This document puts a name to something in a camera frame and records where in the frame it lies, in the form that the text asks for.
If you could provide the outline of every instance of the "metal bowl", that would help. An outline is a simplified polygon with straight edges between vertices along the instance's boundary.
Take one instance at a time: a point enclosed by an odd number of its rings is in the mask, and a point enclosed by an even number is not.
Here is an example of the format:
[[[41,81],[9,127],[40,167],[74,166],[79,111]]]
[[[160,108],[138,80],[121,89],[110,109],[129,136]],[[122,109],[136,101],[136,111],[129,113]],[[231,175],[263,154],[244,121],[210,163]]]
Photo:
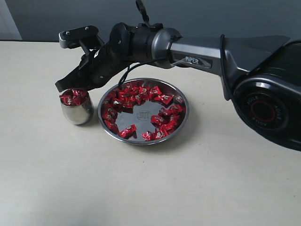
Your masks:
[[[117,140],[132,144],[132,145],[152,145],[152,144],[157,144],[160,142],[163,142],[165,140],[171,139],[174,136],[176,136],[179,131],[184,127],[188,115],[189,115],[189,105],[186,97],[184,94],[175,86],[169,84],[168,82],[161,81],[158,79],[149,79],[149,78],[139,78],[139,79],[132,79],[125,81],[123,84],[123,88],[128,85],[132,84],[135,86],[142,86],[142,87],[149,87],[152,88],[154,86],[159,86],[160,90],[162,93],[166,95],[173,96],[173,103],[170,105],[176,105],[179,104],[183,107],[183,120],[179,127],[170,135],[159,139],[159,140],[153,140],[153,141],[145,141],[143,137],[141,136],[142,133],[145,133],[146,131],[152,131],[155,132],[155,127],[151,123],[151,117],[153,115],[158,115],[159,110],[164,107],[162,104],[157,103],[157,102],[152,102],[152,101],[146,101],[143,105],[140,106],[134,106],[133,108],[133,113],[127,113],[127,112],[121,112],[118,113],[118,117],[116,119],[116,125],[118,126],[119,130],[122,131],[123,129],[127,128],[130,125],[135,124],[137,127],[136,137],[130,137],[129,139],[124,139],[119,137],[117,134],[114,134],[111,132],[106,124],[104,123],[102,119],[102,114],[104,110],[103,102],[105,98],[108,96],[109,93],[111,93],[113,90],[118,90],[118,85],[112,87],[109,89],[102,99],[99,102],[98,108],[97,108],[97,114],[99,121],[101,125],[103,126],[104,130],[114,137]]]

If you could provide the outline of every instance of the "logo on bowl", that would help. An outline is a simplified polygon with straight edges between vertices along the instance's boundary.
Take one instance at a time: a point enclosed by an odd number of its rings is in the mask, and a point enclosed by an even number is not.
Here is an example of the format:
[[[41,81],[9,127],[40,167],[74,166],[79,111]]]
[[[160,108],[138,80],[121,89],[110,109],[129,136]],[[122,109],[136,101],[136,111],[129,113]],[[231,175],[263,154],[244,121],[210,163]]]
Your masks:
[[[151,113],[150,111],[140,111],[137,113],[137,118],[141,121],[148,121],[151,119]]]

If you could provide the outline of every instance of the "red ring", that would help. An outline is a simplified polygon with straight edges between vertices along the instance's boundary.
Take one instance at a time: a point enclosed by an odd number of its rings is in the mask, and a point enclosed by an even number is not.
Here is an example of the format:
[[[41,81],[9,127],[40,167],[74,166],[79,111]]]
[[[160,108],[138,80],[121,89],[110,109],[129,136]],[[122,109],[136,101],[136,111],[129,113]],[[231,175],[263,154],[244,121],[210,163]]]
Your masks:
[[[271,108],[272,111],[273,111],[273,117],[272,117],[271,119],[269,119],[269,120],[263,120],[263,119],[261,119],[260,117],[258,117],[258,115],[255,114],[255,113],[254,113],[254,110],[253,110],[254,104],[257,104],[257,103],[262,103],[262,104],[268,106],[269,108]],[[251,112],[252,112],[252,114],[253,114],[256,118],[258,118],[260,121],[264,121],[264,122],[270,122],[270,121],[273,121],[273,120],[275,119],[275,117],[276,117],[276,113],[275,113],[274,108],[273,108],[270,104],[266,103],[265,101],[261,101],[261,100],[258,100],[258,101],[255,101],[255,102],[252,103],[252,105],[251,105]]]

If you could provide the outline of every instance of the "white table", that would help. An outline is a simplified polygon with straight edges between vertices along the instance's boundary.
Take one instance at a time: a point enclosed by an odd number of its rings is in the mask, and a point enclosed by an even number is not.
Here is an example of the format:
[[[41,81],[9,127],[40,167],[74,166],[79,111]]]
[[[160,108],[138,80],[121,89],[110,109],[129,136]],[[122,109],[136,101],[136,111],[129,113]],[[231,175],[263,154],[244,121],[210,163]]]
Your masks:
[[[301,153],[249,129],[217,76],[131,72],[174,84],[191,108],[172,141],[131,146],[96,114],[85,126],[64,118],[54,83],[81,55],[58,43],[0,42],[0,226],[300,225]],[[95,107],[120,76],[90,92]]]

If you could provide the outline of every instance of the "metal cup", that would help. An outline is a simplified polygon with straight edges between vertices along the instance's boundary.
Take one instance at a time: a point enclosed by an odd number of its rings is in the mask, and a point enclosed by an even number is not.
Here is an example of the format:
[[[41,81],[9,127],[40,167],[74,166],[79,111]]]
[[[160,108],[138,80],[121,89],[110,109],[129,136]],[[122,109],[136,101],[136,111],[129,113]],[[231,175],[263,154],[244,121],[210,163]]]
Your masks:
[[[94,113],[93,104],[89,94],[87,99],[79,106],[67,106],[62,100],[61,106],[65,118],[74,125],[82,125],[88,122]]]

